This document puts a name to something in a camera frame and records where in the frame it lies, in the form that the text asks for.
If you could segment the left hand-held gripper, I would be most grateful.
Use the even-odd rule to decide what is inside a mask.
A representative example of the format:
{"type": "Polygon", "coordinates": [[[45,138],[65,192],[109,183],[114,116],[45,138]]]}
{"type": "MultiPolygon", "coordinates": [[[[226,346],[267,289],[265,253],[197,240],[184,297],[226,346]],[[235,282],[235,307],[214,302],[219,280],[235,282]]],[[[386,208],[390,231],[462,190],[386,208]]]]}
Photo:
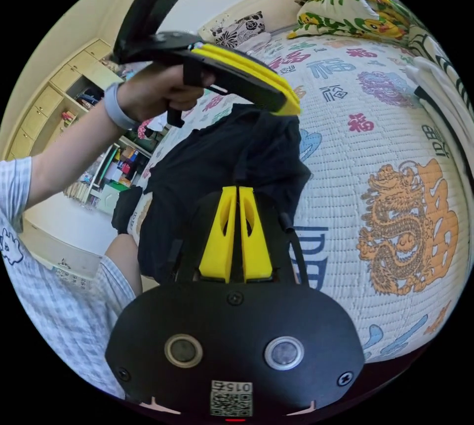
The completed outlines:
{"type": "Polygon", "coordinates": [[[208,90],[220,95],[236,95],[260,109],[278,116],[298,116],[299,98],[286,79],[262,61],[234,49],[203,42],[186,32],[123,33],[113,50],[118,65],[158,62],[183,67],[186,85],[198,86],[204,71],[214,76],[208,90]]]}

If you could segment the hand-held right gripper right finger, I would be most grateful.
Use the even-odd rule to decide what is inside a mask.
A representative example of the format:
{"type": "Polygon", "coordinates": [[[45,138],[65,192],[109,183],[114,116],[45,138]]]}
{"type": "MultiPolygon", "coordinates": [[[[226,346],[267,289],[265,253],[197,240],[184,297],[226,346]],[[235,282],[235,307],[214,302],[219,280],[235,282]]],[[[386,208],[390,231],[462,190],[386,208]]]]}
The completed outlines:
{"type": "Polygon", "coordinates": [[[273,268],[253,189],[239,187],[238,194],[244,280],[268,280],[273,268]]]}

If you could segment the person's left hand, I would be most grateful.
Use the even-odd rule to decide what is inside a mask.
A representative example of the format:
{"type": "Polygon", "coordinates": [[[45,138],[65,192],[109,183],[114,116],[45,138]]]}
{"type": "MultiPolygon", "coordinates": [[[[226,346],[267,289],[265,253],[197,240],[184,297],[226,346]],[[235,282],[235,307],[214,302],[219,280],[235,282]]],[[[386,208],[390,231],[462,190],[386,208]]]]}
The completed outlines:
{"type": "Polygon", "coordinates": [[[117,103],[124,114],[136,122],[157,117],[167,109],[187,112],[193,109],[204,89],[215,82],[210,72],[202,72],[198,82],[184,82],[184,66],[168,68],[153,63],[117,89],[117,103]]]}

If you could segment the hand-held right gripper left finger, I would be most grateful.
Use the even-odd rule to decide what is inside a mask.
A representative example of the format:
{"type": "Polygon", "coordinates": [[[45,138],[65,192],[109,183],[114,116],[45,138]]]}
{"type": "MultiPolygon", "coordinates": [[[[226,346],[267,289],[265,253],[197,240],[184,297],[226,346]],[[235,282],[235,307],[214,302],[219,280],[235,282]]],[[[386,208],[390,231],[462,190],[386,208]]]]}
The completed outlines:
{"type": "Polygon", "coordinates": [[[237,188],[223,187],[199,264],[205,279],[229,283],[234,249],[237,188]]]}

